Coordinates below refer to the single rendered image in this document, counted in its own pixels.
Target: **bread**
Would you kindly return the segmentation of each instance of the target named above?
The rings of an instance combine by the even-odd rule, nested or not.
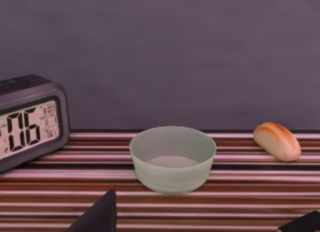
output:
[[[301,147],[296,137],[279,124],[265,122],[255,128],[253,136],[261,148],[280,161],[295,161],[301,155]]]

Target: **clock display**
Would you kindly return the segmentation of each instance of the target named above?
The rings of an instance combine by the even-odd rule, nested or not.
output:
[[[55,100],[0,115],[0,159],[58,137]]]

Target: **gray wall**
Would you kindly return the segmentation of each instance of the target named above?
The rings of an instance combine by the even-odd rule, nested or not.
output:
[[[0,80],[63,84],[72,128],[320,129],[320,0],[0,0]]]

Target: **clock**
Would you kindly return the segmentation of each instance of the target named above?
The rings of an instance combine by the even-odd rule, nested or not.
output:
[[[69,133],[61,85],[37,75],[0,81],[0,172],[62,148]]]

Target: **striped surface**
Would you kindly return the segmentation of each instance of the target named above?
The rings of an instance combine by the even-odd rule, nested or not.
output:
[[[320,136],[297,134],[296,163],[279,163],[250,134],[211,133],[218,146],[208,181],[164,196],[136,179],[134,133],[73,133],[59,152],[0,177],[1,232],[62,232],[109,188],[117,191],[118,232],[275,231],[320,208]]]

